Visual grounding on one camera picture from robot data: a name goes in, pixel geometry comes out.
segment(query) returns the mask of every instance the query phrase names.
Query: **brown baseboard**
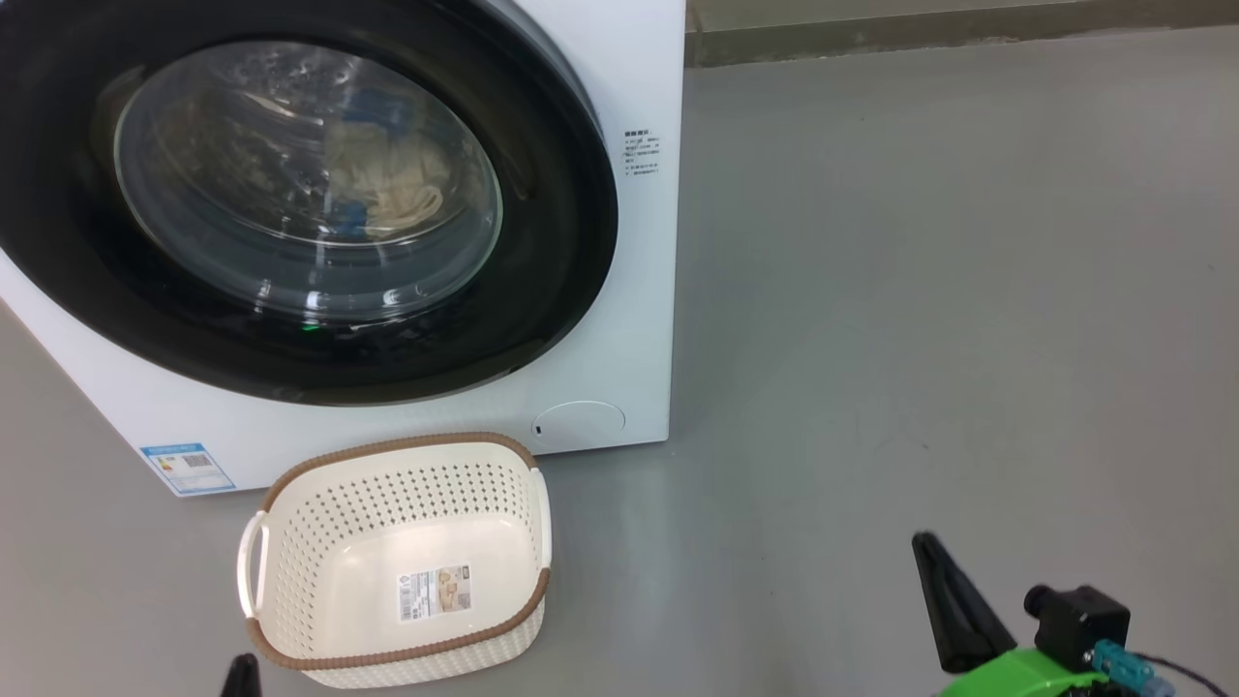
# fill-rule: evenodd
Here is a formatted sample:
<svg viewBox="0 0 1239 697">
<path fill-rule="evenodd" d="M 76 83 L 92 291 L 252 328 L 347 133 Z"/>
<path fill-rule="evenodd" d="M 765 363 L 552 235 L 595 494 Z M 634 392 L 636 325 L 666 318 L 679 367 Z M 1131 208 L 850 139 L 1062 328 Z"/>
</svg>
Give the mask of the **brown baseboard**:
<svg viewBox="0 0 1239 697">
<path fill-rule="evenodd" d="M 847 53 L 1239 24 L 1239 0 L 1077 0 L 895 17 L 695 31 L 684 63 L 712 68 Z"/>
</svg>

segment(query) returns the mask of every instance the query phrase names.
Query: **front-loading washing machine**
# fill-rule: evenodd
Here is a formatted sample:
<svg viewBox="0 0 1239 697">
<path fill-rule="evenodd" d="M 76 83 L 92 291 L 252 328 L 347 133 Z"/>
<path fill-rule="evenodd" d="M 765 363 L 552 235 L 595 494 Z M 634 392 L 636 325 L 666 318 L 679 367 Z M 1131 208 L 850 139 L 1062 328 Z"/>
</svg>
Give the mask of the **front-loading washing machine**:
<svg viewBox="0 0 1239 697">
<path fill-rule="evenodd" d="M 2 0 L 0 296 L 182 496 L 665 439 L 683 16 Z"/>
</svg>

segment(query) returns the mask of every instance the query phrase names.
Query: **gray floor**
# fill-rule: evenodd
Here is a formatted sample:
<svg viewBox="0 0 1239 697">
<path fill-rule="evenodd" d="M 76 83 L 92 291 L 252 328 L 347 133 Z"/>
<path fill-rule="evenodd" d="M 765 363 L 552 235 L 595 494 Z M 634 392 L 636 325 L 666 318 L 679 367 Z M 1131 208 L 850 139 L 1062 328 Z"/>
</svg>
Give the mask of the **gray floor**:
<svg viewBox="0 0 1239 697">
<path fill-rule="evenodd" d="M 929 695 L 922 527 L 1020 639 L 1092 583 L 1239 690 L 1235 76 L 1237 28 L 691 73 L 674 436 L 546 462 L 527 656 L 384 693 Z M 259 494 L 171 498 L 0 321 L 0 693 L 217 693 Z"/>
</svg>

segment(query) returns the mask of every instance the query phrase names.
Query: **laundry basket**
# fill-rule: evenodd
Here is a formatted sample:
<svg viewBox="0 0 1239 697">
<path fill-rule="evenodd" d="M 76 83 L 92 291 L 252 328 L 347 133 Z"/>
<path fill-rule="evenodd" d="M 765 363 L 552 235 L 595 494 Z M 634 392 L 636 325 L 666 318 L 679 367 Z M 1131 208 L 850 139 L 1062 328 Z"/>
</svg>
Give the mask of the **laundry basket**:
<svg viewBox="0 0 1239 697">
<path fill-rule="evenodd" d="M 432 436 L 281 477 L 245 526 L 237 587 L 273 664 L 332 687 L 385 687 L 520 655 L 541 628 L 550 552 L 546 485 L 525 448 Z"/>
</svg>

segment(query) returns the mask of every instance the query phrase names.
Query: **black cable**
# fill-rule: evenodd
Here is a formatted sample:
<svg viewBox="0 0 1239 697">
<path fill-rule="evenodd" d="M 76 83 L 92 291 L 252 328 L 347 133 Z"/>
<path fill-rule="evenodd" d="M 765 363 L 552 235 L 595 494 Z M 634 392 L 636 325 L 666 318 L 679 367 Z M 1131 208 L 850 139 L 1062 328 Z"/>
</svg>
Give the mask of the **black cable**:
<svg viewBox="0 0 1239 697">
<path fill-rule="evenodd" d="M 1229 695 L 1227 695 L 1225 690 L 1222 690 L 1220 687 L 1218 687 L 1218 685 L 1215 682 L 1213 682 L 1212 680 L 1209 680 L 1209 678 L 1204 677 L 1203 675 L 1193 671 L 1192 669 L 1186 669 L 1186 667 L 1176 664 L 1175 661 L 1168 661 L 1166 659 L 1160 659 L 1157 656 L 1150 656 L 1149 654 L 1136 654 L 1135 651 L 1132 651 L 1131 655 L 1135 656 L 1135 657 L 1137 657 L 1137 659 L 1140 659 L 1140 660 L 1142 660 L 1142 661 L 1149 661 L 1150 664 L 1157 664 L 1158 666 L 1166 666 L 1167 669 L 1170 669 L 1172 671 L 1181 672 L 1181 673 L 1186 675 L 1187 677 L 1194 680 L 1196 682 L 1199 682 L 1201 685 L 1203 685 L 1209 692 L 1212 692 L 1213 695 L 1215 695 L 1215 697 L 1230 697 Z"/>
</svg>

